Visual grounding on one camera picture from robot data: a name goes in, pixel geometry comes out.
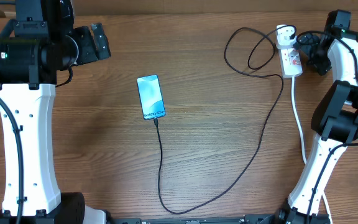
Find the blue Samsung Galaxy smartphone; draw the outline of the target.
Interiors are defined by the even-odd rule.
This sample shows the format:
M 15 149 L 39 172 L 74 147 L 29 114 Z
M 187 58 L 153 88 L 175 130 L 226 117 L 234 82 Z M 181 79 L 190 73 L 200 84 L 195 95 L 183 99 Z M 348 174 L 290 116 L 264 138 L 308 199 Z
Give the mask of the blue Samsung Galaxy smartphone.
M 149 120 L 164 117 L 166 111 L 158 75 L 139 77 L 137 87 L 143 118 Z

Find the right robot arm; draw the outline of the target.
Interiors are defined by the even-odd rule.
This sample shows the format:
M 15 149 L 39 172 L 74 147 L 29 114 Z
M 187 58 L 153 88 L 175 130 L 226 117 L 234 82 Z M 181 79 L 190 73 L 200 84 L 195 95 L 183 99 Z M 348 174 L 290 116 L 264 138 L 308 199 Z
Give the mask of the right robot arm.
M 358 32 L 350 29 L 351 13 L 328 14 L 323 31 L 300 34 L 280 24 L 275 29 L 280 63 L 300 65 L 303 52 L 320 75 L 333 73 L 333 84 L 313 113 L 315 132 L 310 155 L 301 177 L 283 207 L 265 218 L 269 223 L 330 223 L 319 205 L 334 167 L 349 146 L 358 142 Z

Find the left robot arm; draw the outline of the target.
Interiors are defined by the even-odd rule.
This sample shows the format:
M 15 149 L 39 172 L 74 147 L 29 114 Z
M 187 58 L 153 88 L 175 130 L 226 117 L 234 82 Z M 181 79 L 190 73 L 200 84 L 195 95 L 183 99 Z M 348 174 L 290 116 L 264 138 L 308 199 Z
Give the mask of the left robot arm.
M 0 114 L 6 186 L 0 223 L 111 223 L 109 212 L 60 191 L 53 163 L 57 73 L 110 57 L 100 23 L 75 27 L 71 1 L 15 0 L 0 33 Z

